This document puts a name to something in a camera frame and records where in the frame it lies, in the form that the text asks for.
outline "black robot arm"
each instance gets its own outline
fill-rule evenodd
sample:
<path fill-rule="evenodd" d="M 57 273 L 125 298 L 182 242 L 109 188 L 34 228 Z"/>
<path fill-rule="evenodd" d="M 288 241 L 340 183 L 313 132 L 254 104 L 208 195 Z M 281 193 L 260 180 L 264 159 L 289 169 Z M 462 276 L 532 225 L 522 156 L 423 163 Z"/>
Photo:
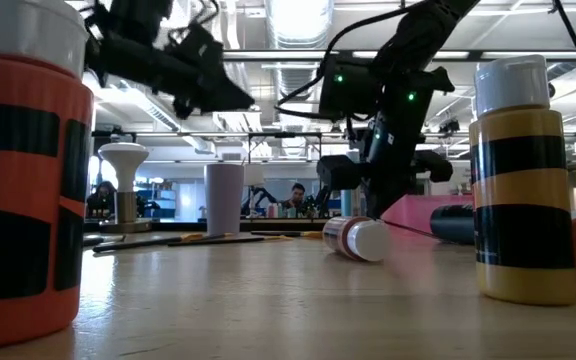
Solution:
<path fill-rule="evenodd" d="M 335 118 L 374 114 L 361 163 L 323 157 L 317 170 L 332 190 L 361 185 L 368 215 L 378 218 L 411 188 L 417 172 L 447 181 L 452 167 L 437 154 L 415 152 L 434 91 L 454 91 L 445 69 L 424 72 L 459 21 L 479 0 L 426 0 L 414 5 L 372 62 L 333 55 L 325 62 L 320 113 Z"/>
<path fill-rule="evenodd" d="M 82 10 L 88 15 L 85 23 L 90 34 L 87 68 L 96 73 L 102 86 L 110 74 L 144 84 L 154 93 L 174 95 L 173 107 L 181 119 L 194 109 L 247 110 L 254 100 L 228 79 L 223 45 L 201 25 L 211 16 L 171 31 L 163 49 L 154 47 L 160 23 L 170 16 L 173 1 L 114 0 L 106 9 L 96 0 Z"/>

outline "lamp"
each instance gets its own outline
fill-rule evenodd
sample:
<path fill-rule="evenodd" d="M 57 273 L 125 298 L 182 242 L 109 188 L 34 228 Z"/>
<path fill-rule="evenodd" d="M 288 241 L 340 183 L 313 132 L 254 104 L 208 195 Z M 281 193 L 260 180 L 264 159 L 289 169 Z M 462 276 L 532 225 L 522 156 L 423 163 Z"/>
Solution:
<path fill-rule="evenodd" d="M 135 173 L 148 157 L 148 150 L 139 144 L 111 143 L 99 148 L 99 156 L 117 172 L 115 223 L 104 224 L 106 232 L 131 233 L 150 230 L 150 222 L 137 222 L 137 194 L 133 189 Z"/>
<path fill-rule="evenodd" d="M 264 182 L 264 169 L 260 164 L 248 164 L 244 167 L 245 186 L 263 185 Z"/>

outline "bottle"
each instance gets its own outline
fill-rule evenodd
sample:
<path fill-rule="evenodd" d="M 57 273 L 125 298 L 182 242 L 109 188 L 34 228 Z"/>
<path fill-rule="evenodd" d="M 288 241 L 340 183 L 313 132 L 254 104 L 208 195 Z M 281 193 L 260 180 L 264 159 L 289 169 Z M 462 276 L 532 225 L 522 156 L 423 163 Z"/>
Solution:
<path fill-rule="evenodd" d="M 277 205 L 276 204 L 268 204 L 268 206 L 266 206 L 266 218 L 268 219 L 272 219 L 274 217 L 276 217 L 277 215 Z"/>
<path fill-rule="evenodd" d="M 533 305 L 576 300 L 561 114 L 550 110 L 545 58 L 477 70 L 470 125 L 477 281 L 487 296 Z"/>
<path fill-rule="evenodd" d="M 66 328 L 79 310 L 87 37 L 64 1 L 0 0 L 0 346 Z"/>
<path fill-rule="evenodd" d="M 328 220 L 323 239 L 329 248 L 347 258 L 376 262 L 388 255 L 390 231 L 367 217 L 339 216 Z"/>

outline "yellow bottle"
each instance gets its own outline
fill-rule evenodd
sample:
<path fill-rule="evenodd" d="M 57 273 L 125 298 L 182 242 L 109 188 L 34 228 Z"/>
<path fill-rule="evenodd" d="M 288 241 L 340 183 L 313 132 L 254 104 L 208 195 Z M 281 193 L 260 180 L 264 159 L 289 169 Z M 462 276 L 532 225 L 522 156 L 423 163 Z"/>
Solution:
<path fill-rule="evenodd" d="M 533 305 L 576 300 L 561 114 L 546 61 L 532 55 L 477 71 L 470 126 L 477 281 L 485 295 Z"/>

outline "wooden table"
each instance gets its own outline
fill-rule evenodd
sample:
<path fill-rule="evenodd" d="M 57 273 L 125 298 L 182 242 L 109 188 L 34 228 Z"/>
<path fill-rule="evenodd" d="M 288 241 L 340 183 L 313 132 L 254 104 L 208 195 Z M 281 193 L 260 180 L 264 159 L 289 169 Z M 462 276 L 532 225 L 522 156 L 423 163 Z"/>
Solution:
<path fill-rule="evenodd" d="M 72 328 L 0 359 L 576 359 L 576 306 L 481 297 L 472 247 L 398 235 L 386 264 L 313 240 L 84 255 Z"/>

